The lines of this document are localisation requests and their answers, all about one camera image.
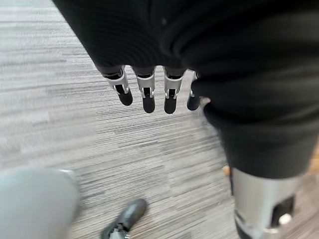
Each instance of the black shoe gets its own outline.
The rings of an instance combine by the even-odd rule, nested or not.
[[[101,233],[101,239],[109,239],[112,233],[117,233],[119,237],[125,238],[131,228],[145,214],[148,204],[144,199],[137,199],[131,202],[121,214]]]

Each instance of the black fabric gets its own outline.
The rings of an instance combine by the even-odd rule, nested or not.
[[[318,0],[54,0],[98,69],[189,68],[234,167],[305,171],[319,131]]]

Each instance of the gray fabric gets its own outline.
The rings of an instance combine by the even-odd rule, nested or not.
[[[0,175],[0,238],[65,239],[80,193],[64,173],[20,169]]]

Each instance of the gray carpet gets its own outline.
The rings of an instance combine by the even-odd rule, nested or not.
[[[186,108],[191,72],[176,112],[146,114],[132,70],[134,102],[123,106],[48,0],[0,3],[0,168],[45,165],[76,171],[82,212],[72,239],[98,239],[130,200],[150,210],[136,239],[236,239],[229,183],[216,131]],[[305,177],[285,238],[319,238],[319,184]]]

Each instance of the metal bolt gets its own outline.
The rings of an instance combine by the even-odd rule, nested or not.
[[[290,221],[292,220],[292,216],[288,213],[283,214],[280,218],[279,218],[279,224],[280,225],[286,225],[288,224]]]

